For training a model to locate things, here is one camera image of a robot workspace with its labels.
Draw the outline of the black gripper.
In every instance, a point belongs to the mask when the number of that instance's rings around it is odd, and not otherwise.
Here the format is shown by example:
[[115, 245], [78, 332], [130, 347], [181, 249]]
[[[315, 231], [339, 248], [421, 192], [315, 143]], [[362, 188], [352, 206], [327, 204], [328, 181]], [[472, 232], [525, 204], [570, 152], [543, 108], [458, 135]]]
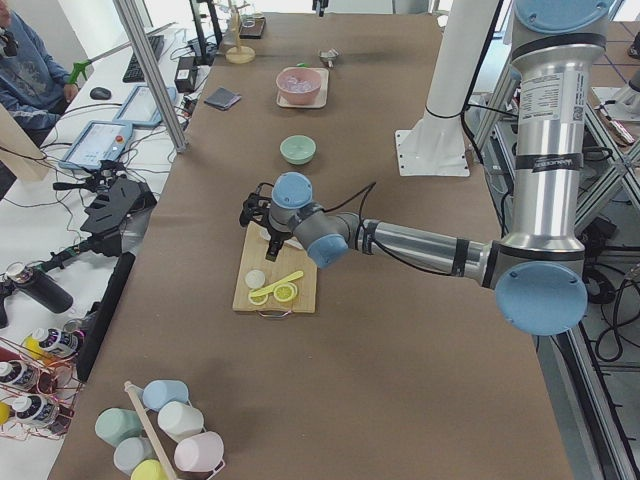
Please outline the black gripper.
[[293, 237], [292, 233], [287, 230], [280, 230], [278, 226], [274, 226], [269, 219], [266, 220], [265, 226], [269, 233], [268, 249], [265, 258], [268, 261], [275, 262], [281, 251], [283, 244]]

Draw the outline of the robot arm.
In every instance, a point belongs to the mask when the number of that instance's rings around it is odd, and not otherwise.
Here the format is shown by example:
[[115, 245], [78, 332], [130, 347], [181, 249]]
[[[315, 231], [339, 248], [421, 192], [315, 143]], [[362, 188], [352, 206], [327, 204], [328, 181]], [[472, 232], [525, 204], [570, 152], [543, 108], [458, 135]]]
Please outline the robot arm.
[[288, 172], [275, 182], [261, 224], [274, 259], [297, 239], [319, 267], [348, 250], [383, 253], [417, 270], [467, 277], [494, 291], [505, 319], [537, 336], [565, 332], [587, 308], [584, 248], [575, 235], [590, 69], [606, 47], [606, 1], [519, 1], [511, 63], [521, 95], [512, 224], [482, 244], [366, 219], [330, 214], [311, 182]]

